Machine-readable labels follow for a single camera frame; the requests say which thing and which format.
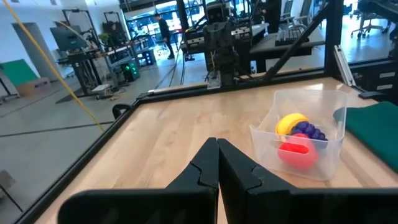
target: plastic fruit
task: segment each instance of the plastic fruit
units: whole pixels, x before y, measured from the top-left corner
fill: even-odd
[[[308,122],[308,118],[300,113],[286,115],[278,122],[275,131],[277,134],[289,135],[292,132],[293,127],[302,121]]]
[[[278,149],[278,156],[284,163],[302,171],[311,169],[318,161],[318,153],[305,134],[294,134]]]
[[[326,149],[328,146],[328,139],[318,128],[309,122],[302,121],[296,124],[292,129],[292,134],[306,134],[310,139],[319,140],[313,141],[316,149]]]

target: red toy apple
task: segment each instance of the red toy apple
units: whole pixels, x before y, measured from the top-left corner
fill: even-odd
[[[279,158],[298,170],[311,169],[318,160],[317,150],[306,134],[294,134],[292,137],[280,145]]]

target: keyboard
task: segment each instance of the keyboard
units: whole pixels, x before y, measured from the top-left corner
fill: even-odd
[[[298,37],[300,37],[302,32],[304,32],[304,29],[302,27],[278,31],[278,34],[277,34],[276,40],[275,40],[275,46],[293,44],[293,42]],[[306,38],[304,40],[304,42],[309,42],[309,41],[310,41],[309,38]]]

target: clear plastic bin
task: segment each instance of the clear plastic bin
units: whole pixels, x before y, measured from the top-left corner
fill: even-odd
[[[315,180],[328,180],[333,177],[341,151],[345,134],[347,94],[336,90],[279,90],[275,92],[274,104],[261,124],[251,126],[252,141],[258,163],[267,169],[280,170]],[[279,146],[289,139],[299,140],[292,136],[275,133],[277,123],[291,113],[302,113],[309,122],[325,133],[327,146],[316,148],[317,159],[313,166],[299,169],[281,159]],[[313,146],[326,141],[308,139]],[[305,154],[283,151],[283,155],[300,159]]]

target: banana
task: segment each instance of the banana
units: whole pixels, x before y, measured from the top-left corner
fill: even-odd
[[[278,122],[275,132],[277,134],[289,135],[294,126],[302,121],[308,121],[308,118],[300,113],[286,115]]]

